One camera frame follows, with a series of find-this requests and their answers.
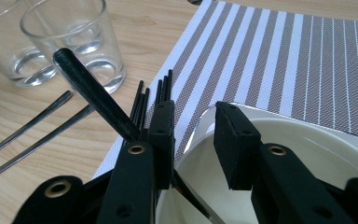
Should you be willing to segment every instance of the striped placemat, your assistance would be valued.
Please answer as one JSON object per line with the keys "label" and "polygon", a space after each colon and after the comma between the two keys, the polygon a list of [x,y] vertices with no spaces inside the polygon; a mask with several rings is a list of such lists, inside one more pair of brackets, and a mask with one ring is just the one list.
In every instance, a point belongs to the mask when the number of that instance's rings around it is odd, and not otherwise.
{"label": "striped placemat", "polygon": [[[176,160],[201,113],[216,101],[358,135],[358,21],[204,0],[156,75],[151,95],[169,69]],[[120,145],[119,138],[95,176],[115,166]]]}

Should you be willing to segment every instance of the white bowl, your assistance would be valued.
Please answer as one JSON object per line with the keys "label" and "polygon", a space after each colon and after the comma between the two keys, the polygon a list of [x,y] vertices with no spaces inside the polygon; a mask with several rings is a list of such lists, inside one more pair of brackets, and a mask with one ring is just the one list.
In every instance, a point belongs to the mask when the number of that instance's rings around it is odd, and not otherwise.
{"label": "white bowl", "polygon": [[[263,143],[291,148],[318,178],[343,189],[358,177],[358,137],[236,104],[260,131]],[[215,108],[208,109],[175,169],[226,223],[258,223],[251,191],[229,190],[213,147]],[[158,200],[157,223],[211,223],[175,189]]]}

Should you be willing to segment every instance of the silver chopstick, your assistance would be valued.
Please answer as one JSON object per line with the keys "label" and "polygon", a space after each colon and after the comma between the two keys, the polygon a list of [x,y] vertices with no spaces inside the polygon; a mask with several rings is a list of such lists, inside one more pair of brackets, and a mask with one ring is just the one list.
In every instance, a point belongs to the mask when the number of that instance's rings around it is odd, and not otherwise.
{"label": "silver chopstick", "polygon": [[63,95],[61,95],[56,101],[54,101],[51,105],[49,105],[45,110],[40,112],[34,119],[31,119],[28,123],[26,123],[24,126],[19,128],[16,132],[11,134],[9,137],[7,137],[5,140],[3,140],[0,143],[0,150],[13,142],[15,139],[17,139],[19,136],[21,136],[23,133],[27,132],[30,128],[34,127],[38,122],[40,122],[42,119],[50,115],[53,111],[58,109],[60,106],[62,106],[65,102],[67,102],[72,97],[72,93],[70,91],[66,91]]}
{"label": "silver chopstick", "polygon": [[57,129],[55,129],[54,131],[52,131],[51,133],[49,133],[48,135],[46,135],[45,137],[40,139],[38,142],[33,144],[31,147],[28,147],[27,149],[23,150],[22,153],[20,153],[19,155],[17,155],[10,161],[7,161],[5,164],[0,166],[0,174],[2,172],[4,172],[6,169],[8,169],[9,167],[11,167],[12,165],[16,164],[17,162],[21,161],[22,159],[24,159],[25,157],[27,157],[28,155],[30,155],[31,153],[33,153],[34,151],[39,149],[40,147],[42,147],[43,145],[45,145],[48,141],[53,139],[58,134],[62,133],[63,131],[70,128],[72,125],[74,125],[81,119],[85,118],[93,110],[94,110],[94,108],[91,105],[87,105],[86,107],[84,107],[82,110],[77,112],[77,114],[75,114],[73,117],[68,119],[60,127],[58,127]]}
{"label": "silver chopstick", "polygon": [[223,219],[215,213],[212,207],[209,206],[199,194],[191,188],[185,180],[179,176],[176,170],[173,170],[173,187],[184,196],[194,207],[197,208],[208,220],[213,224],[225,224]]}

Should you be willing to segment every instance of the brass grommet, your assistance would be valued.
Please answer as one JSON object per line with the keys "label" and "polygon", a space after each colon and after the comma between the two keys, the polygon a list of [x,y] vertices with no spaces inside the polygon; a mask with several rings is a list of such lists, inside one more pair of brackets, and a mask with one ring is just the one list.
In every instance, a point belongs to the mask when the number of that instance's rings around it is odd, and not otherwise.
{"label": "brass grommet", "polygon": [[274,155],[277,155],[277,156],[284,156],[286,155],[286,150],[284,150],[283,148],[281,147],[269,147],[268,150],[274,154]]}
{"label": "brass grommet", "polygon": [[64,195],[71,188],[71,183],[67,180],[59,180],[52,183],[45,190],[45,196],[48,198],[58,198]]}
{"label": "brass grommet", "polygon": [[144,153],[146,148],[144,146],[133,146],[129,148],[129,152],[132,155],[138,155]]}

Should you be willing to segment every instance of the glass rim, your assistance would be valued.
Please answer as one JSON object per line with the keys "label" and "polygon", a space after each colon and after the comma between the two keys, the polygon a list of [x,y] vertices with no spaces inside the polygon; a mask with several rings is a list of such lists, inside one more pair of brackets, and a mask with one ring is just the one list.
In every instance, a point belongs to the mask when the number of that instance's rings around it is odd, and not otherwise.
{"label": "glass rim", "polygon": [[29,36],[29,37],[31,37],[33,39],[56,39],[56,38],[66,37],[68,35],[74,35],[74,34],[77,34],[77,33],[81,32],[84,28],[86,28],[88,26],[91,26],[96,21],[100,20],[101,17],[103,16],[104,12],[107,10],[106,9],[106,2],[104,0],[100,0],[101,3],[102,3],[102,6],[101,6],[101,11],[98,13],[98,15],[92,21],[89,21],[88,23],[80,26],[78,29],[76,29],[76,30],[74,30],[72,32],[65,33],[65,34],[62,34],[62,35],[35,35],[35,34],[30,33],[27,29],[25,29],[25,25],[24,25],[25,22],[24,21],[25,21],[26,17],[29,16],[34,11],[35,8],[45,4],[48,1],[50,1],[50,0],[43,0],[43,1],[35,4],[31,8],[29,8],[24,13],[24,15],[22,15],[21,20],[20,20],[20,29],[25,35],[27,35],[27,36]]}
{"label": "glass rim", "polygon": [[2,16],[6,15],[7,13],[9,13],[10,11],[12,11],[19,3],[20,3],[20,0],[15,0],[13,5],[11,5],[10,7],[5,8],[3,11],[0,11],[0,18]]}

